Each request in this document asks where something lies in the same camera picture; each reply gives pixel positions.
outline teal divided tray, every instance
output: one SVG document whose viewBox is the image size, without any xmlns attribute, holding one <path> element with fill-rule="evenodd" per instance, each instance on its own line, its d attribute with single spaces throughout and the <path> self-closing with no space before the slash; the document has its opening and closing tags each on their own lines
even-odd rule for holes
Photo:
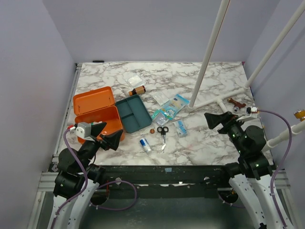
<svg viewBox="0 0 305 229">
<path fill-rule="evenodd" d="M 127 133 L 136 132 L 152 124 L 153 120 L 137 94 L 116 102 L 115 106 Z"/>
</svg>

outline dark gray floor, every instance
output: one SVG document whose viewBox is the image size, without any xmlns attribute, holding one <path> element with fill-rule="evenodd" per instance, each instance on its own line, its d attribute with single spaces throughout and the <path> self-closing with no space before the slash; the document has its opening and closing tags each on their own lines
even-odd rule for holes
<svg viewBox="0 0 305 229">
<path fill-rule="evenodd" d="M 105 206 L 124 207 L 131 200 L 108 200 Z M 53 194 L 47 193 L 39 225 L 49 223 Z M 80 229 L 253 229 L 245 209 L 221 203 L 219 199 L 138 199 L 135 206 L 122 212 L 96 210 L 85 212 Z"/>
</svg>

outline gold cylinder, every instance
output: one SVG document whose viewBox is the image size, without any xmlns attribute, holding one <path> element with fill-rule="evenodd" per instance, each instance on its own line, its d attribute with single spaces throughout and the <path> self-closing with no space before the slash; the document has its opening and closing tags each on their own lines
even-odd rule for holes
<svg viewBox="0 0 305 229">
<path fill-rule="evenodd" d="M 297 119 L 300 119 L 300 121 L 305 120 L 305 110 L 297 110 L 294 112 L 294 115 Z"/>
</svg>

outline orange box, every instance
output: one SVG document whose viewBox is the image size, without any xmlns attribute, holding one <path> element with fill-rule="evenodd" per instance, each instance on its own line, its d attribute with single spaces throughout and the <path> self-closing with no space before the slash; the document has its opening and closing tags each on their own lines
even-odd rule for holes
<svg viewBox="0 0 305 229">
<path fill-rule="evenodd" d="M 119 112 L 114 106 L 115 100 L 111 87 L 103 87 L 73 97 L 73 108 L 76 114 L 75 123 L 86 122 L 106 122 L 107 125 L 101 132 L 103 135 L 110 135 L 123 129 Z M 125 134 L 122 133 L 120 141 L 124 140 Z M 85 140 L 78 137 L 80 143 Z"/>
</svg>

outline table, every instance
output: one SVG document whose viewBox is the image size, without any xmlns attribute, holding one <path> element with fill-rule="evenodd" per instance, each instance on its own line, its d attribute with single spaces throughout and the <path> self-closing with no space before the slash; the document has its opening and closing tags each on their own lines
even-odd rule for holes
<svg viewBox="0 0 305 229">
<path fill-rule="evenodd" d="M 83 63 L 81 73 L 76 86 L 75 94 L 110 86 L 115 101 L 128 96 L 132 90 L 125 79 L 132 75 L 139 75 L 145 82 L 146 93 L 141 98 L 152 115 L 161 107 L 153 99 L 152 94 L 162 91 L 168 98 L 180 94 L 190 99 L 196 83 L 201 63 L 177 63 L 177 62 L 106 62 Z M 209 63 L 205 78 L 201 85 L 196 102 L 203 102 L 216 95 L 226 93 L 243 86 L 246 82 L 244 68 L 241 62 L 212 62 Z M 247 94 L 234 96 L 233 99 L 254 105 L 250 90 Z M 229 111 L 233 111 L 233 105 L 224 101 Z M 165 153 L 161 153 L 162 140 L 157 132 L 150 134 L 151 128 L 157 128 L 156 124 L 134 132 L 125 133 L 125 139 L 120 142 L 117 151 L 99 150 L 96 154 L 97 165 L 225 165 L 237 162 L 239 157 L 233 144 L 227 135 L 220 135 L 217 129 L 208 129 L 204 113 L 221 114 L 222 110 L 217 104 L 210 104 L 193 112 L 188 112 L 186 107 L 181 110 L 175 120 L 182 119 L 186 125 L 188 135 L 179 137 L 172 122 L 167 123 L 169 132 L 166 134 Z M 74 124 L 75 114 L 70 109 L 67 125 Z M 246 122 L 245 129 L 249 125 L 262 127 L 260 119 Z M 145 135 L 152 152 L 146 153 L 139 140 Z M 68 135 L 70 145 L 79 149 L 76 136 Z M 63 141 L 60 150 L 66 148 Z M 264 153 L 272 164 L 270 151 Z"/>
</svg>

